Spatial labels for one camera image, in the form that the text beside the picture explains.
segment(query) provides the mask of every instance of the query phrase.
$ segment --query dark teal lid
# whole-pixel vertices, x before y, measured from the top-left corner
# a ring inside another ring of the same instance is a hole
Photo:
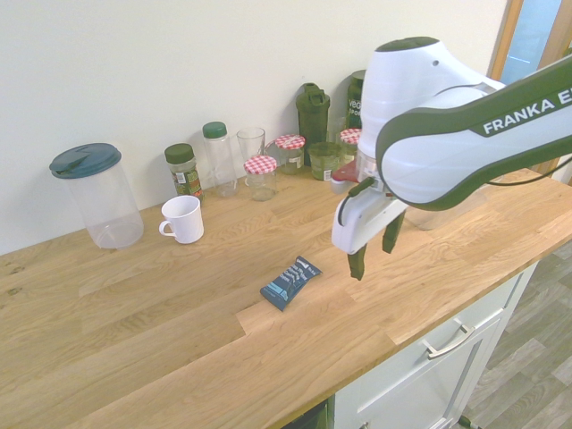
[[[226,135],[224,122],[209,122],[203,125],[203,136],[207,139],[219,139]]]
[[[114,146],[91,143],[61,153],[50,164],[50,170],[58,179],[80,179],[104,172],[121,159],[121,152]]]
[[[169,164],[184,164],[195,157],[193,148],[188,143],[177,143],[164,150],[164,157]]]

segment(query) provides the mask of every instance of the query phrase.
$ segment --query silver drawer handle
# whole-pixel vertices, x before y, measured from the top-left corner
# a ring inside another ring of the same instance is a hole
[[[473,335],[473,332],[475,331],[475,327],[468,328],[462,324],[461,325],[461,331],[463,331],[465,333],[465,335],[463,335],[458,340],[452,342],[450,345],[448,345],[447,347],[444,347],[441,350],[435,350],[431,345],[427,344],[427,350],[429,351],[429,356],[428,356],[429,360],[438,358],[438,357],[443,356],[443,355],[446,355],[450,351],[456,349],[458,346],[463,344],[465,341],[467,341],[469,339],[469,337],[471,335]]]

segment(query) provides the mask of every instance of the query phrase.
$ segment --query drawer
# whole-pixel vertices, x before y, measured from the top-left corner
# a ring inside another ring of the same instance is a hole
[[[501,286],[465,308],[451,319],[437,326],[422,339],[410,344],[396,355],[390,357],[368,373],[350,383],[336,393],[336,397],[346,398],[352,402],[354,411],[364,409],[376,401],[384,392],[402,383],[422,367],[429,366],[439,360],[428,360],[428,346],[439,350],[467,337],[461,325],[475,328],[472,336],[490,325],[499,322],[504,329],[512,314],[535,265],[509,279]]]

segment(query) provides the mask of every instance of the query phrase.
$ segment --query green lid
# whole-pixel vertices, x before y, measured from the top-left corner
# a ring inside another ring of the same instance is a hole
[[[209,122],[203,126],[203,136],[207,139],[219,139],[226,135],[224,122]]]
[[[184,164],[195,157],[193,148],[187,143],[178,143],[164,150],[164,157],[169,164]]]
[[[358,85],[364,84],[364,77],[366,76],[365,70],[358,70],[351,73],[351,79],[353,82],[357,83]]]
[[[121,152],[114,146],[91,143],[61,153],[50,164],[50,170],[58,179],[80,179],[104,172],[121,159]]]
[[[433,45],[438,42],[439,40],[436,38],[403,38],[402,40],[393,40],[385,45],[381,45],[375,49],[375,52],[405,51]]]

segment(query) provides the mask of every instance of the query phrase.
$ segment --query jar lid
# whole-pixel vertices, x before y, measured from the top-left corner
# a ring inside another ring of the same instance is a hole
[[[188,143],[177,143],[164,150],[164,157],[169,164],[184,164],[195,157],[193,148]]]
[[[244,169],[248,174],[266,174],[276,170],[276,166],[276,160],[268,155],[252,156],[244,163]]]
[[[209,122],[203,125],[203,136],[207,139],[219,139],[226,135],[224,122]]]
[[[306,143],[306,139],[298,134],[286,134],[285,136],[280,136],[274,143],[280,149],[300,149]]]
[[[104,172],[121,159],[121,152],[114,146],[91,143],[66,150],[54,158],[49,168],[58,179],[80,179]]]
[[[349,145],[356,145],[359,142],[359,136],[361,136],[360,128],[349,128],[340,133],[341,141]]]

